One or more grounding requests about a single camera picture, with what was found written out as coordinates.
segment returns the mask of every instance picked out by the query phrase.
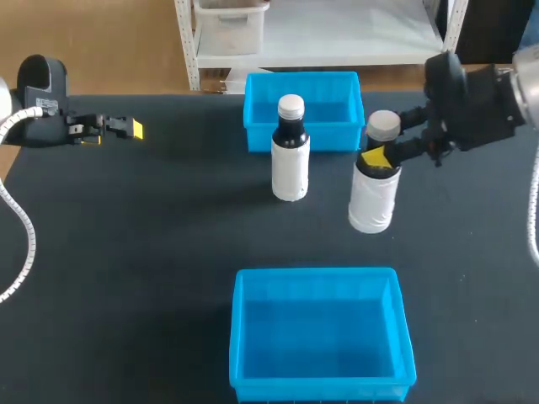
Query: white cable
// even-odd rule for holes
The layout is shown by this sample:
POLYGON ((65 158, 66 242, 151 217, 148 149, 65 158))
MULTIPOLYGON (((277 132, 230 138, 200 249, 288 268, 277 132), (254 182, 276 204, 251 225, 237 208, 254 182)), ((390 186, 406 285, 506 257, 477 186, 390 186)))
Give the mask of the white cable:
POLYGON ((530 201, 528 204, 528 248, 533 261, 539 267, 539 250, 537 250, 536 239, 536 213, 537 194, 539 194, 539 146, 537 146, 536 159, 533 163, 531 174, 530 201))
MULTIPOLYGON (((2 125, 0 125, 0 145, 3 143, 4 139, 6 138, 6 135, 11 130, 11 128, 13 128, 13 126, 16 125, 19 121, 26 120, 28 118, 39 118, 43 116, 43 113, 44 112, 41 107, 32 107, 28 109, 22 109, 18 113, 11 115, 4 121, 2 125)), ((24 262, 23 269, 22 271, 20 271, 19 276, 15 279, 11 286, 9 286, 0 295, 0 303, 3 303, 9 296, 15 293, 15 291, 20 287, 20 285, 28 276, 28 273, 32 268, 32 264, 34 263, 36 243, 34 225, 32 225, 30 218, 28 217, 28 215, 26 215, 26 212, 24 212, 23 208, 21 208, 19 204, 15 202, 6 187, 3 186, 3 182, 1 179, 0 197, 2 197, 4 202, 8 204, 8 206, 13 210, 13 212, 15 212, 15 214, 17 214, 19 219, 23 222, 24 228, 26 229, 26 234, 28 236, 28 253, 26 255, 26 261, 24 262)))

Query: white metal shelf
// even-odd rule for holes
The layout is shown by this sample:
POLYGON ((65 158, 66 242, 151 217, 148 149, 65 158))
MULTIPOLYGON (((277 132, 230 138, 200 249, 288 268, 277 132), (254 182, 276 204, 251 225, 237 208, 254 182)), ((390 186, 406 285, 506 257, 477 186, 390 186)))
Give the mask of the white metal shelf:
POLYGON ((443 42, 419 0, 271 0, 257 55, 213 56, 201 68, 419 64, 443 42))

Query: shelf post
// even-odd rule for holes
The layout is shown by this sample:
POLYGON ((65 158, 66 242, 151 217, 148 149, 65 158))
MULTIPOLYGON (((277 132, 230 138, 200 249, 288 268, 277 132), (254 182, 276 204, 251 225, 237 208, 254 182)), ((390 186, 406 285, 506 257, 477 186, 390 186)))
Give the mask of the shelf post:
POLYGON ((458 45, 458 39, 461 35, 462 24, 464 23, 464 16, 466 15, 466 9, 468 7, 468 0, 455 0, 455 5, 451 11, 451 17, 449 18, 449 24, 447 25, 446 40, 444 40, 443 51, 456 51, 458 45))
POLYGON ((191 90, 200 90, 199 64, 196 61, 195 38, 193 37, 193 27, 191 26, 191 1, 175 0, 176 17, 178 18, 179 35, 184 48, 185 67, 189 78, 191 90))

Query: white bottle label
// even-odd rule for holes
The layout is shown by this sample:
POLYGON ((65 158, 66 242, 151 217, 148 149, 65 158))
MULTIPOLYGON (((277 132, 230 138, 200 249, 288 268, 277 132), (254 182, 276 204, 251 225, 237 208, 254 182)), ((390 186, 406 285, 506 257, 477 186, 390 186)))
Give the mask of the white bottle label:
POLYGON ((271 186, 277 198, 293 202, 307 194, 310 151, 310 137, 296 149, 286 149, 271 142, 271 186))
POLYGON ((356 230, 373 234, 389 227, 401 171, 390 178, 375 179, 367 177, 354 165, 348 218, 356 230))

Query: black and white bottle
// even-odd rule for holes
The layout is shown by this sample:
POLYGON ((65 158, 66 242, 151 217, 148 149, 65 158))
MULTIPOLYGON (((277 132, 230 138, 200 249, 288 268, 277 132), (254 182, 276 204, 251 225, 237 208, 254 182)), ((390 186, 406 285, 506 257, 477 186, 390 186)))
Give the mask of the black and white bottle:
POLYGON ((271 142, 271 186, 274 195, 293 202, 307 194, 311 138, 303 128, 305 104, 299 95, 279 100, 279 126, 271 142))

